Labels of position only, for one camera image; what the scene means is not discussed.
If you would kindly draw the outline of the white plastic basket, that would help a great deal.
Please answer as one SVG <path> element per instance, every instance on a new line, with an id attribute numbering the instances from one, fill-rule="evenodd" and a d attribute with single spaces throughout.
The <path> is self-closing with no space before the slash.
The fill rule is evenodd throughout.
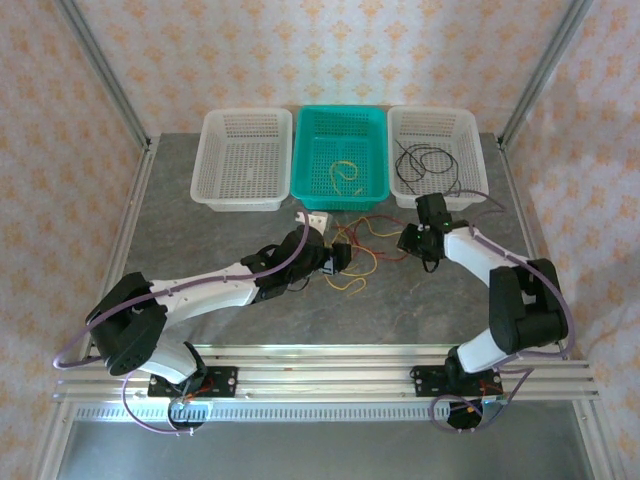
<path id="1" fill-rule="evenodd" d="M 293 118 L 283 108 L 206 114 L 190 196 L 215 212 L 276 211 L 290 193 Z"/>
<path id="2" fill-rule="evenodd" d="M 441 193 L 450 211 L 489 194 L 474 115 L 465 109 L 394 106 L 387 112 L 390 191 L 400 208 Z"/>

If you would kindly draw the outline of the green plastic basket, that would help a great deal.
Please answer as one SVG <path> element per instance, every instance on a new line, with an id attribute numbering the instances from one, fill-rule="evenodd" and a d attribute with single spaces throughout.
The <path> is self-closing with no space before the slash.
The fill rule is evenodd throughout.
<path id="1" fill-rule="evenodd" d="M 291 194 L 306 209 L 369 211 L 390 193 L 386 114 L 369 106 L 298 113 Z"/>

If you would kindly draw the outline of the grey metal sheet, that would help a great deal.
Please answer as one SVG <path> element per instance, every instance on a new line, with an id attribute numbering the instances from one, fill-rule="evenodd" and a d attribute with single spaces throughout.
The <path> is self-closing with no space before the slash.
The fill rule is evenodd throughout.
<path id="1" fill-rule="evenodd" d="M 471 435 L 425 422 L 74 425 L 56 480 L 594 480 L 572 423 L 531 408 Z"/>

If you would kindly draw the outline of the aluminium table side rail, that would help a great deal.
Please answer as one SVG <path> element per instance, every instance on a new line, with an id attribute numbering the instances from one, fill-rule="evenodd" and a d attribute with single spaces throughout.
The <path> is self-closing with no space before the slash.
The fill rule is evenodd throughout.
<path id="1" fill-rule="evenodd" d="M 514 175 L 514 171 L 512 166 L 510 165 L 509 158 L 506 152 L 506 148 L 502 146 L 499 141 L 496 141 L 496 146 L 498 147 L 498 152 L 500 155 L 501 163 L 506 175 L 506 179 L 509 185 L 509 189 L 511 192 L 511 198 L 514 204 L 514 210 L 518 217 L 518 221 L 522 230 L 522 234 L 524 237 L 524 241 L 526 244 L 527 253 L 531 258 L 537 259 L 540 258 L 540 252 L 534 242 L 533 230 L 531 228 L 531 224 L 527 218 L 527 214 L 525 212 L 524 201 L 521 198 L 521 195 L 518 190 L 518 186 L 516 184 L 516 179 Z M 566 300 L 564 299 L 560 289 L 558 286 L 553 286 L 550 288 L 552 297 L 559 303 L 560 312 L 565 315 L 565 319 L 567 321 L 568 334 L 567 337 L 563 340 L 558 340 L 552 344 L 554 350 L 550 353 L 544 353 L 542 349 L 535 350 L 530 353 L 533 357 L 548 357 L 551 358 L 559 358 L 562 360 L 570 360 L 571 359 L 571 349 L 575 343 L 575 325 L 574 320 L 571 315 L 571 311 L 567 305 Z"/>
<path id="2" fill-rule="evenodd" d="M 102 300 L 123 275 L 159 143 L 159 136 L 152 137 L 148 145 L 142 149 L 125 201 L 109 264 L 98 293 L 98 302 Z"/>

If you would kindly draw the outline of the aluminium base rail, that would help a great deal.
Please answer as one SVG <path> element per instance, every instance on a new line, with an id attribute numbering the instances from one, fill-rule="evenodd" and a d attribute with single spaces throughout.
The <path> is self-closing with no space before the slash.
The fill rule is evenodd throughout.
<path id="1" fill-rule="evenodd" d="M 203 360 L 239 370 L 239 401 L 402 402 L 415 398 L 410 371 L 441 365 L 446 345 L 200 346 Z M 501 375 L 519 400 L 592 400 L 599 396 L 584 360 L 521 357 Z"/>

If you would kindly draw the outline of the aluminium frame post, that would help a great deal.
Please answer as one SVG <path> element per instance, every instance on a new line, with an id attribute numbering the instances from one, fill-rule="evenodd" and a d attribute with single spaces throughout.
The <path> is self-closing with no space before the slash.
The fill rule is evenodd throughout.
<path id="1" fill-rule="evenodd" d="M 151 144 L 151 137 L 143 127 L 76 0 L 53 0 L 53 2 L 64 17 L 132 138 L 142 148 L 148 148 Z"/>
<path id="2" fill-rule="evenodd" d="M 498 136 L 498 144 L 502 149 L 509 147 L 524 124 L 527 115 L 543 92 L 551 74 L 569 47 L 578 28 L 583 23 L 593 1 L 571 0 L 569 3 L 565 14 L 520 95 L 514 111 L 502 133 Z"/>

